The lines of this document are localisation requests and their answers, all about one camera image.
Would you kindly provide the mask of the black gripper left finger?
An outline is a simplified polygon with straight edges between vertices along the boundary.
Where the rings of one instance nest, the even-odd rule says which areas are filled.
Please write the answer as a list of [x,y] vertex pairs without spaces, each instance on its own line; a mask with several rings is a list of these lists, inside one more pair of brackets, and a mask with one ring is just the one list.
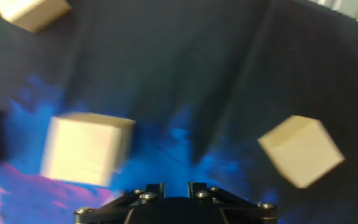
[[75,224],[124,223],[129,212],[148,202],[165,198],[165,184],[147,184],[145,189],[135,189],[100,208],[81,207],[73,213]]

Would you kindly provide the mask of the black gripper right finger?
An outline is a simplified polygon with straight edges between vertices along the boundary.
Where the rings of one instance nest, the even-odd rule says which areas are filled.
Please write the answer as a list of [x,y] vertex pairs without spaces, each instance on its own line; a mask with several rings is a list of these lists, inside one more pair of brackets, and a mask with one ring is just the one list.
[[189,198],[217,208],[228,223],[278,224],[278,207],[272,202],[252,203],[219,187],[189,182]]

